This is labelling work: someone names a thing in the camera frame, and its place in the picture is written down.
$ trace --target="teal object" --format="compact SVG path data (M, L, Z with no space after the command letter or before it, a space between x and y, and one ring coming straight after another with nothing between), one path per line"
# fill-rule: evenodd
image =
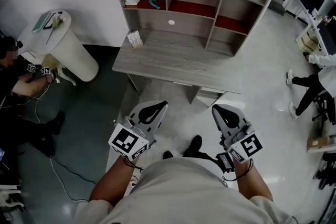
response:
M149 0L149 4L151 4L154 8L160 9L160 7L157 6L157 5L155 5L155 4L153 3L153 1L156 1L156 0Z

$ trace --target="person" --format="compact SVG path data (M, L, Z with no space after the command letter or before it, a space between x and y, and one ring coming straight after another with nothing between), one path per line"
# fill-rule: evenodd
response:
M308 55L306 56L310 63L316 63L324 66L318 74L310 75L307 78L299 78L293 75L290 69L287 73L287 85L299 85L308 87L299 106L289 103L289 111L294 120L296 120L307 109L315 97L326 90L334 98L336 96L336 55Z
M64 113L46 124L36 124L19 116L21 105L19 95L32 97L51 83L54 78L48 74L29 82L31 73L17 76L15 63L17 61L15 40L12 37L0 39L0 148L12 152L19 144L29 142L47 156L55 154L51 134L59 134L64 122Z
M222 170L200 152L201 146L198 135L183 157L165 152L125 197L134 168L120 156L93 189L90 201L77 208L74 223L296 223L275 206L254 166L238 180L238 192L227 187ZM249 161L234 163L237 177L250 166Z

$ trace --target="hand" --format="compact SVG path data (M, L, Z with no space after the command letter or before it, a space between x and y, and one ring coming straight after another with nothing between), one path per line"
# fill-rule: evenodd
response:
M47 78L48 83L52 83L55 80L55 78L52 74L47 74L47 75L45 75L45 77Z

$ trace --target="black chair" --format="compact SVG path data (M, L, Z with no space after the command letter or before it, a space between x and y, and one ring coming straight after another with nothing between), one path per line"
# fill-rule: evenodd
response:
M322 91L315 97L314 103L318 105L319 114L312 118L313 121L321 117L321 130L323 130L324 122L329 119L332 125L336 124L335 100L327 91Z

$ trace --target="desk shelf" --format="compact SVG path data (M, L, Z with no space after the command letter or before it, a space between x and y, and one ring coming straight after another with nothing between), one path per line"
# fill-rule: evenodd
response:
M255 26L267 0L140 0L125 6L120 0L130 31L167 31L196 36L203 50L234 56Z

